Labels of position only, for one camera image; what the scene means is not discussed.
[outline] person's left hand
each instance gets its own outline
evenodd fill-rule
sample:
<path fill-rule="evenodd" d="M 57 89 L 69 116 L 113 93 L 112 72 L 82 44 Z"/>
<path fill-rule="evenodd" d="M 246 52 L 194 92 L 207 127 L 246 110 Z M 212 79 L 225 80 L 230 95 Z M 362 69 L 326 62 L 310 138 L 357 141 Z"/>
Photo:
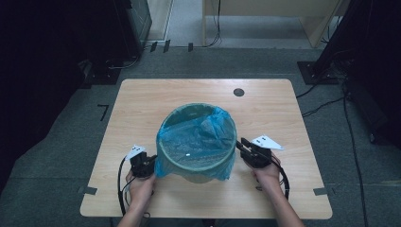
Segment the person's left hand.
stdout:
<path fill-rule="evenodd" d="M 133 179 L 132 172 L 130 171 L 126 177 L 126 181 L 129 182 Z M 141 179 L 136 178 L 130 184 L 130 208 L 129 209 L 140 209 L 145 212 L 148 209 L 150 203 L 150 197 L 153 192 L 154 183 L 156 176 L 152 174 L 149 178 Z"/>

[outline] white tag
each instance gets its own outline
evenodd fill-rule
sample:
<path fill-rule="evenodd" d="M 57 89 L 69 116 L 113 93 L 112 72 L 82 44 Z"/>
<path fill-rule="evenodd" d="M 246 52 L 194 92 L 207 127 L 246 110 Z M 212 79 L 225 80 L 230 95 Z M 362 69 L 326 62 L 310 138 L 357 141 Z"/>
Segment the white tag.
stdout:
<path fill-rule="evenodd" d="M 138 155 L 142 151 L 145 151 L 144 147 L 133 145 L 132 149 L 130 150 L 130 152 L 126 156 L 126 161 L 128 161 L 129 159 L 135 157 L 136 155 Z"/>
<path fill-rule="evenodd" d="M 267 135 L 259 136 L 252 140 L 252 143 L 258 145 L 261 148 L 274 148 L 274 149 L 284 149 L 281 145 L 274 142 Z"/>

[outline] wooden desk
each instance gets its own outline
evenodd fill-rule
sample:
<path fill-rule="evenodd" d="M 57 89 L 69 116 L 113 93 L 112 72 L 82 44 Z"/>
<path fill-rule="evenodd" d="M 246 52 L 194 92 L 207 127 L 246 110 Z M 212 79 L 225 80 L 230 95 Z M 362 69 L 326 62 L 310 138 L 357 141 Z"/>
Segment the wooden desk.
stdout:
<path fill-rule="evenodd" d="M 202 40 L 206 45 L 206 16 L 218 15 L 219 0 L 202 0 Z M 342 0 L 224 0 L 220 16 L 300 17 L 312 47 L 317 47 Z"/>
<path fill-rule="evenodd" d="M 244 96 L 235 96 L 241 88 Z M 123 81 L 104 135 L 80 212 L 86 217 L 119 217 L 117 170 L 133 144 L 156 152 L 156 134 L 175 108 L 204 102 L 226 110 L 238 138 L 266 134 L 285 150 L 282 161 L 290 183 L 289 201 L 301 218 L 330 218 L 324 187 L 291 83 L 286 79 L 127 79 Z M 181 176 L 157 179 L 149 212 L 155 218 L 274 218 L 270 202 L 255 187 L 251 171 L 236 159 L 230 180 L 190 183 Z M 125 163 L 123 176 L 129 171 Z"/>

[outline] trash can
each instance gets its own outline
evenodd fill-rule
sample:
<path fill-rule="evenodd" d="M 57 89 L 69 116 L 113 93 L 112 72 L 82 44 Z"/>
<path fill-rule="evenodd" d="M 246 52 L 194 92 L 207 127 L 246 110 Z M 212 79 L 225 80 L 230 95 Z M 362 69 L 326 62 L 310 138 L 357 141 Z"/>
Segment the trash can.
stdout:
<path fill-rule="evenodd" d="M 235 143 L 235 123 L 220 107 L 206 103 L 178 107 L 157 134 L 156 176 L 175 173 L 192 183 L 228 180 Z"/>

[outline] table top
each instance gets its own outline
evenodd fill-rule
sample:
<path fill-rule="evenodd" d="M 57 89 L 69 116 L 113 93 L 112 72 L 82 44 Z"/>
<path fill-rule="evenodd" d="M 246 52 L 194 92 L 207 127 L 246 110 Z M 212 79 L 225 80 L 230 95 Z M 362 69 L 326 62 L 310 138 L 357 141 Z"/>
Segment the table top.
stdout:
<path fill-rule="evenodd" d="M 244 96 L 235 96 L 240 88 Z M 156 134 L 165 118 L 188 103 L 208 103 L 227 111 L 238 139 L 262 134 L 284 150 L 273 150 L 290 184 L 289 202 L 300 218 L 331 218 L 324 188 L 304 120 L 287 79 L 126 79 L 118 93 L 80 212 L 86 217 L 121 217 L 117 172 L 121 160 L 136 144 L 156 154 Z M 155 218 L 274 218 L 269 200 L 255 189 L 258 183 L 235 150 L 228 181 L 191 183 L 169 174 L 156 180 L 148 211 Z M 130 169 L 123 167 L 121 182 Z"/>

